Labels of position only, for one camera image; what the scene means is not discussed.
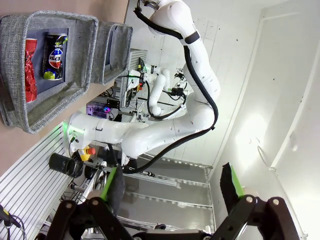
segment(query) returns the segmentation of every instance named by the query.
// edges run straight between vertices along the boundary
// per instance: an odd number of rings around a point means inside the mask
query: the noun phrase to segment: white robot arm
[[[171,89],[169,88],[171,86],[170,70],[164,67],[149,65],[146,63],[143,63],[143,65],[145,68],[145,71],[143,73],[136,70],[130,71],[129,76],[132,77],[128,78],[127,89],[129,90],[132,88],[136,88],[140,83],[140,78],[144,83],[147,84],[147,108],[151,116],[158,120],[165,120],[173,118],[176,114],[186,109],[185,101],[187,97],[184,92],[181,92],[182,96],[180,96],[184,99],[184,102],[182,104],[178,106],[167,107],[164,109],[159,106],[158,101],[163,92],[167,93],[168,95],[172,95]]]
[[[75,135],[78,140],[71,144],[73,150],[83,149],[92,141],[122,143],[122,151],[137,158],[161,145],[196,136],[197,132],[206,133],[217,120],[214,100],[220,94],[220,85],[210,67],[208,54],[194,26],[189,7],[182,0],[142,2],[154,8],[151,21],[143,21],[157,28],[158,32],[174,32],[185,46],[186,65],[183,73],[194,91],[186,99],[186,114],[147,125],[141,122],[113,122],[77,112],[71,116],[67,129],[69,140]],[[138,18],[145,18],[141,9],[136,8],[134,12]]]

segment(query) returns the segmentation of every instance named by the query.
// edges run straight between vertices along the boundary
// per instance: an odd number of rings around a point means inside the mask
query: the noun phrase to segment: blue can
[[[64,76],[62,62],[63,45],[68,40],[66,33],[48,33],[43,49],[43,78],[61,80]]]

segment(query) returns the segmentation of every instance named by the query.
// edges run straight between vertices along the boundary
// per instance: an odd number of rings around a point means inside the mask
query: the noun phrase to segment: black cable
[[[127,76],[118,76],[118,78],[137,78],[137,79],[140,79],[141,77],[140,77],[140,76],[130,76],[130,75],[127,75]]]
[[[136,14],[136,16],[141,19],[145,24],[147,24],[149,27],[153,28],[154,30],[164,33],[164,34],[168,34],[171,35],[173,37],[178,38],[179,40],[182,40],[183,37],[179,32],[176,32],[174,30],[159,26],[155,23],[153,23],[152,21],[150,21],[147,17],[145,17],[142,13],[141,13],[141,8],[139,6],[137,6],[137,8],[134,10],[134,13]],[[185,142],[198,138],[204,134],[206,134],[207,132],[209,132],[210,130],[215,129],[215,124],[218,120],[218,116],[219,116],[219,112],[218,112],[218,107],[215,103],[215,101],[211,98],[211,96],[209,95],[208,91],[206,90],[205,86],[203,85],[203,83],[201,82],[201,80],[199,79],[193,65],[191,62],[191,54],[190,54],[190,50],[188,48],[188,46],[183,46],[184,48],[184,57],[185,57],[185,62],[186,62],[186,66],[191,74],[191,77],[193,78],[193,80],[195,81],[195,83],[197,84],[197,86],[199,87],[201,93],[203,94],[203,96],[205,97],[205,99],[208,101],[208,103],[211,105],[213,112],[214,112],[214,120],[213,120],[213,124],[210,128],[193,133],[191,135],[188,135],[186,137],[181,138],[180,140],[172,143],[171,145],[167,146],[164,150],[162,150],[159,154],[157,154],[152,160],[150,160],[147,164],[135,169],[135,170],[129,170],[123,173],[126,174],[134,174],[134,173],[138,173],[141,171],[144,171],[145,169],[147,169],[148,167],[150,167],[154,162],[156,162],[157,160],[159,160],[163,155],[165,155],[167,152],[169,152],[170,150],[184,144]],[[147,101],[147,106],[149,103],[149,88],[148,88],[148,101]]]
[[[153,117],[154,119],[158,119],[158,120],[163,120],[167,117],[170,117],[172,114],[176,113],[177,111],[179,111],[181,109],[181,106],[179,106],[176,110],[166,114],[166,115],[162,115],[162,116],[155,116],[153,115],[153,113],[151,112],[150,110],[150,107],[149,107],[149,99],[150,99],[150,86],[149,86],[149,83],[148,81],[145,81],[146,83],[146,86],[148,88],[148,97],[147,97],[147,101],[146,101],[146,108],[148,110],[148,113],[150,114],[151,117]]]
[[[72,176],[72,186],[73,186],[73,197],[72,197],[72,199],[74,198],[74,197],[76,197],[77,196],[77,193],[76,193],[76,190],[75,190],[75,177],[79,174],[79,172],[80,172],[80,170],[82,169],[81,167],[80,167],[80,163],[78,162],[78,161],[76,161],[75,159],[73,159],[74,160],[74,169],[73,169],[73,173],[71,174],[71,176]]]
[[[149,27],[153,28],[154,30],[156,30],[160,33],[171,35],[179,40],[184,39],[179,32],[176,32],[174,30],[171,30],[171,29],[168,29],[168,28],[165,28],[163,26],[159,26],[159,25],[153,23],[146,16],[144,16],[141,11],[142,11],[142,9],[139,6],[137,6],[133,12],[135,13],[135,15],[137,16],[138,19],[140,19],[142,22],[147,24]]]
[[[13,218],[16,218],[20,221],[20,224],[21,224],[21,230],[22,230],[22,233],[23,233],[23,239],[27,240],[27,235],[26,235],[26,229],[25,229],[25,224],[24,222],[22,221],[22,219],[16,215],[11,215]]]
[[[135,99],[135,111],[137,112],[138,109],[138,99]]]
[[[148,229],[150,228],[144,228],[144,227],[141,227],[141,226],[133,226],[133,225],[130,225],[130,224],[127,224],[127,223],[123,223],[122,222],[122,225],[126,228],[129,228],[129,229],[135,229],[135,230],[138,230],[138,231],[144,231],[146,232]]]
[[[167,146],[165,149],[163,149],[161,152],[159,152],[156,156],[154,156],[149,162],[147,162],[145,165],[138,167],[136,169],[124,169],[123,173],[124,174],[136,174],[139,172],[142,172],[144,170],[146,170],[147,168],[149,168],[152,164],[154,164],[156,161],[158,161],[163,155],[165,155],[167,152],[171,151],[172,149],[175,149],[176,147],[184,144],[187,141],[190,141],[192,139],[198,138],[204,134],[206,134],[207,132],[210,131],[210,128],[193,133],[191,135],[185,136],[181,139],[179,139],[178,141],[175,141],[174,143],[170,144],[169,146]]]
[[[7,229],[6,240],[10,240],[10,227],[6,227],[6,229]]]
[[[136,108],[135,107],[126,106],[126,107],[121,107],[121,109],[136,109]]]
[[[99,96],[102,97],[107,97],[107,98],[111,98],[111,99],[119,99],[119,97],[117,96],[111,96],[110,93],[108,91],[104,91],[103,93],[101,93]]]
[[[108,145],[109,150],[111,152],[113,164],[116,166],[116,165],[118,165],[118,161],[117,161],[117,158],[116,158],[116,154],[115,154],[114,148],[112,147],[111,143],[107,143],[107,145]]]
[[[71,158],[71,154],[70,154],[70,146],[71,146],[72,142],[69,143],[69,147],[68,147],[68,151],[69,151],[69,156]]]
[[[64,193],[66,193],[66,194],[73,194],[73,192],[71,192],[71,191],[65,191]],[[65,198],[70,198],[70,199],[73,199],[74,197],[72,197],[72,196],[66,196],[66,195],[64,195],[64,197]]]
[[[174,99],[169,92],[162,90],[163,93],[166,93],[173,101],[178,101],[181,96],[179,96],[177,99]]]
[[[150,19],[148,19],[146,16],[144,16],[142,14],[142,9],[140,7],[136,7],[133,12],[140,20],[142,20],[145,24],[147,24],[149,27],[153,28],[154,30],[161,32],[163,34],[173,36],[179,40],[183,39],[182,35],[179,32],[176,32],[174,30],[159,26],[159,25],[155,24],[154,22],[152,22]],[[184,58],[185,58],[186,66],[191,74],[191,77],[193,78],[196,85],[199,87],[201,93],[203,94],[203,96],[205,97],[205,99],[208,101],[208,103],[211,105],[211,107],[213,109],[214,121],[213,121],[212,126],[210,127],[210,129],[213,130],[214,125],[216,124],[216,122],[218,120],[218,115],[219,115],[217,105],[216,105],[215,101],[211,98],[210,94],[206,90],[206,88],[203,85],[203,83],[201,82],[201,80],[199,79],[199,77],[198,77],[198,75],[192,65],[190,50],[189,50],[188,46],[185,45],[185,46],[183,46],[183,48],[184,48]]]
[[[113,117],[113,119],[115,119],[115,115],[110,111],[110,112],[108,112],[108,114],[110,115],[112,115],[112,117]]]
[[[111,94],[108,92],[108,90],[106,90],[106,92],[112,96],[114,94],[114,89],[112,87],[110,87],[110,89],[112,90]]]
[[[79,193],[77,193],[76,195],[75,195],[75,201],[77,201],[77,200],[79,200],[81,203],[84,203],[84,201],[82,201],[80,198],[79,198]]]
[[[140,99],[140,100],[141,100],[141,102],[143,102],[142,100],[144,100],[144,101],[147,101],[147,100],[148,100],[148,99],[143,98],[143,97],[137,97],[137,99]],[[168,106],[174,106],[173,104],[165,103],[165,102],[162,102],[162,101],[158,101],[157,103],[158,103],[158,104],[168,105]]]
[[[193,78],[193,80],[195,81],[196,85],[200,89],[200,91],[203,94],[204,98],[211,105],[212,110],[214,112],[213,124],[210,127],[210,129],[213,130],[213,129],[215,129],[215,124],[216,124],[216,122],[218,120],[218,116],[219,116],[218,107],[217,107],[215,101],[212,99],[212,97],[208,93],[208,91],[206,90],[206,88],[203,85],[203,83],[201,82],[200,78],[198,77],[198,75],[197,75],[197,73],[196,73],[196,71],[194,69],[194,66],[192,65],[190,50],[189,50],[188,46],[183,46],[183,48],[184,48],[185,63],[186,63],[186,66],[187,66],[187,68],[188,68],[188,70],[189,70],[189,72],[191,74],[191,77]]]
[[[86,180],[87,180],[87,178],[85,177],[83,182],[81,183],[80,187],[85,183]]]

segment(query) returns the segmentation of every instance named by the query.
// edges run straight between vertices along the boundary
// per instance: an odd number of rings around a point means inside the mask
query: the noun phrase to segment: gray fabric bin
[[[106,85],[127,73],[133,28],[99,21],[92,66],[92,83]]]
[[[0,112],[7,126],[37,133],[89,88],[98,33],[93,16],[59,11],[8,15],[0,23]],[[25,44],[27,32],[68,28],[65,81],[26,103]]]

